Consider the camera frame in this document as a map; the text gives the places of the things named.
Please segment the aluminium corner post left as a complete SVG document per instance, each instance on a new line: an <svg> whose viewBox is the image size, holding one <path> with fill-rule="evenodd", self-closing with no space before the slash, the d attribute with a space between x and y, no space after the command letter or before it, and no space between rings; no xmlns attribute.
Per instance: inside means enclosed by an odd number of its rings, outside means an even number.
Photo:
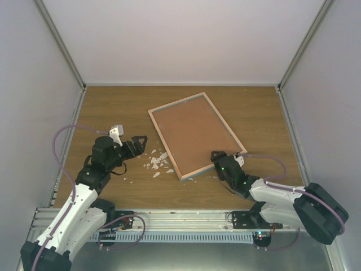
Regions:
<svg viewBox="0 0 361 271"><path fill-rule="evenodd" d="M67 62L68 67L70 68L73 76L75 77L77 83L79 84L82 91L85 91L86 84L84 83L44 1L42 0L34 0L34 4L36 5L36 8L38 9L41 17L43 18L46 26L48 27L52 37L55 40L55 43L57 44L61 54L63 55L65 61Z"/></svg>

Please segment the white debris pile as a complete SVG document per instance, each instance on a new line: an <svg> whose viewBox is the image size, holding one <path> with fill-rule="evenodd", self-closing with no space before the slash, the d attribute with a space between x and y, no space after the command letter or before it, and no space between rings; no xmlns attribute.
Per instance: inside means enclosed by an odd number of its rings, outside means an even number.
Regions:
<svg viewBox="0 0 361 271"><path fill-rule="evenodd" d="M160 178L175 173L168 153L160 148L146 151L141 157L142 169L153 178Z"/></svg>

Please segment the aluminium front rail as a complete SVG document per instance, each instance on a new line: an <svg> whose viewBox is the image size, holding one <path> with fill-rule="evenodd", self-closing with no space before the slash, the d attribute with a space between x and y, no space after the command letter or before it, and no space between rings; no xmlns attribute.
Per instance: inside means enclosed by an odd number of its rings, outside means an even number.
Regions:
<svg viewBox="0 0 361 271"><path fill-rule="evenodd" d="M60 209L40 208L36 211L31 229L45 230ZM134 214L146 222L147 231L255 231L257 229L234 229L227 215L233 210L226 209L134 209ZM306 231L299 225L286 224L283 218L271 222L282 224L281 231Z"/></svg>

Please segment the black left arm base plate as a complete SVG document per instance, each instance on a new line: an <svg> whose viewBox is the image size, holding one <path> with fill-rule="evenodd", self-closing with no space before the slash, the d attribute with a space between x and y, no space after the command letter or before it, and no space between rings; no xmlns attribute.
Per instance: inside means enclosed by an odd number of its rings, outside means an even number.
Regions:
<svg viewBox="0 0 361 271"><path fill-rule="evenodd" d="M106 220L106 224L112 222L112 224L102 227L101 229L111 229L111 230L126 230L126 229L131 229L133 227L133 215L134 211L129 211L129 210L115 210L114 214L111 215L110 218L107 218ZM117 221L115 221L115 219L123 217L123 216L127 216L125 218L119 219Z"/></svg>

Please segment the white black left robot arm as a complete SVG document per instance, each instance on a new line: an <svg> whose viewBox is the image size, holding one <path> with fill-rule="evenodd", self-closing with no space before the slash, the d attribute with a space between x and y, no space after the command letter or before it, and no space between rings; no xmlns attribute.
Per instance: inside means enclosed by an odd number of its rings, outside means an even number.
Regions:
<svg viewBox="0 0 361 271"><path fill-rule="evenodd" d="M95 140L69 198L47 229L20 250L24 270L70 270L79 250L101 227L116 223L115 205L99 195L114 169L145 151L147 136L121 142L116 135Z"/></svg>

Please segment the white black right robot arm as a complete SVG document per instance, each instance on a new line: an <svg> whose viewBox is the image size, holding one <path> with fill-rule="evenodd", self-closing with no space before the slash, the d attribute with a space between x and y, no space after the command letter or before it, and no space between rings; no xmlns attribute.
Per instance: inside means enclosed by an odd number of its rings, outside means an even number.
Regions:
<svg viewBox="0 0 361 271"><path fill-rule="evenodd" d="M257 229L267 224L283 224L305 230L310 237L330 245L345 232L349 214L321 185L305 187L274 183L275 176L261 178L243 170L246 154L228 155L212 151L210 159L220 181L230 192L253 201L250 223Z"/></svg>

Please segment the aluminium corner post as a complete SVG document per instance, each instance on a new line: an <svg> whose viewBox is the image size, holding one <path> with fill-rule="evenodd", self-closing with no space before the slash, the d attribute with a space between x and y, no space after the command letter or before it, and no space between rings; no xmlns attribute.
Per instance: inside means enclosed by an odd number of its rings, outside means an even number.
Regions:
<svg viewBox="0 0 361 271"><path fill-rule="evenodd" d="M61 54L63 55L65 61L67 62L68 67L70 68L73 76L75 77L77 83L79 84L82 91L85 91L86 84L84 83L44 1L42 0L34 0L34 4L36 5L36 8L38 9L41 17L43 18L46 26L48 27L52 37L55 40L55 43L57 44Z"/></svg>
<svg viewBox="0 0 361 271"><path fill-rule="evenodd" d="M313 19L310 27L308 28L300 46L298 47L294 57L292 58L288 68L286 69L284 75L282 76L280 82L277 85L279 91L282 91L285 87L286 83L288 82L290 76L292 75L296 65L300 61L301 57L303 56L304 52L306 51L308 45L310 44L311 40L317 33L318 29L320 28L322 22L324 21L326 15L330 11L332 5L335 3L334 0L325 0L323 1L320 9L316 13L315 18Z"/></svg>

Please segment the turquoise picture frame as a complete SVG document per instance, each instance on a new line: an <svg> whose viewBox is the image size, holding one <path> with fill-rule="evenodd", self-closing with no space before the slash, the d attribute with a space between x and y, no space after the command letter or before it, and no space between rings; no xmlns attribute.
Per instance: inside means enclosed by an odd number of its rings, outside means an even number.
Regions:
<svg viewBox="0 0 361 271"><path fill-rule="evenodd" d="M150 109L148 114L180 181L213 169L212 151L247 153L205 92Z"/></svg>

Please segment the aluminium corner post right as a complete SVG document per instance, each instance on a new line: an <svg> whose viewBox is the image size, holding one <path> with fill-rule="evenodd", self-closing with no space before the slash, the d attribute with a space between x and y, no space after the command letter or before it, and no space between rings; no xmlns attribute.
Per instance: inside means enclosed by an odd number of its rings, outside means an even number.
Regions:
<svg viewBox="0 0 361 271"><path fill-rule="evenodd" d="M318 29L320 28L322 22L324 21L326 15L330 11L332 5L335 3L334 0L325 0L323 1L320 9L316 13L315 18L313 19L310 27L308 28L300 46L298 47L294 57L292 58L288 68L286 69L284 75L282 76L280 82L277 85L279 91L282 91L285 87L286 83L288 82L290 76L292 75L296 65L300 61L301 57L303 56L304 52L306 51L308 45L310 44L311 40L317 33Z"/></svg>

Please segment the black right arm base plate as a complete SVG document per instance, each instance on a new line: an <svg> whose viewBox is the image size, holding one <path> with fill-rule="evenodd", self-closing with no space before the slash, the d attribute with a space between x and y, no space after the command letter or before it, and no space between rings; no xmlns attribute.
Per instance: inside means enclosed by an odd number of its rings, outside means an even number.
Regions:
<svg viewBox="0 0 361 271"><path fill-rule="evenodd" d="M227 215L227 221L232 223L234 229L282 229L282 224L267 222L255 211L232 211Z"/></svg>

